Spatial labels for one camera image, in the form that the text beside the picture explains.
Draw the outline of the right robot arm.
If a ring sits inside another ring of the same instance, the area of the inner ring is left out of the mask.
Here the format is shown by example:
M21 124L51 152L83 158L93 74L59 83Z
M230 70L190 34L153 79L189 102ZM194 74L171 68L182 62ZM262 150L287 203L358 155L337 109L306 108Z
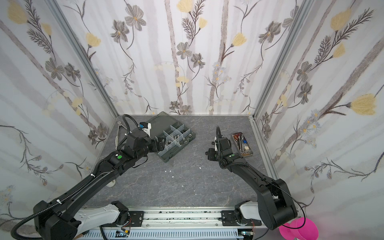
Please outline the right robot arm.
M298 202L291 196L288 186L282 179L274 180L249 164L244 157L232 151L231 141L221 134L220 127L216 128L214 148L206 152L209 161L218 162L223 170L242 178L257 194L257 204L251 206L251 201L245 201L235 206L234 220L239 225L247 221L261 221L269 230L279 227L287 229L301 229L307 223L305 212L304 222L292 227L288 224L298 217L296 205ZM251 206L248 211L241 210L241 206Z

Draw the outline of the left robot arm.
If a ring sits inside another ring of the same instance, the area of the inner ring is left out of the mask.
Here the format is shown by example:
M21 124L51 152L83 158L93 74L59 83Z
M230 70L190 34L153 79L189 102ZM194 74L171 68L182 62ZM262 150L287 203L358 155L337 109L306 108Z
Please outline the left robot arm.
M131 130L127 119L132 117L127 114L122 115L127 132L118 142L116 149L99 161L94 170L69 191L49 203L41 201L36 204L34 213L12 228L12 238L26 240L27 237L20 235L18 229L33 220L40 240L74 239L79 235L78 229L81 225L81 221L76 220L75 215L85 203L111 181L134 167L141 158L147 157L149 153L164 150L166 138L151 138L145 131L149 128L148 122L134 121L135 128Z

